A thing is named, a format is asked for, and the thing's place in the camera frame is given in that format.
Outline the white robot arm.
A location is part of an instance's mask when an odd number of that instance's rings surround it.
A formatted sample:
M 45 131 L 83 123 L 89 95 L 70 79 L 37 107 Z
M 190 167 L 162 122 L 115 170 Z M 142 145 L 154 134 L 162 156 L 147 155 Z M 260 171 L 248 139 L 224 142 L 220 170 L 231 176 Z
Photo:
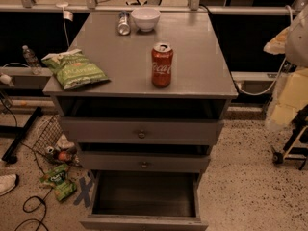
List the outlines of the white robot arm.
M 264 46 L 264 51 L 272 55 L 284 54 L 286 61 L 296 66 L 294 72 L 278 77 L 268 107 L 268 128 L 280 130 L 308 105 L 308 6 Z

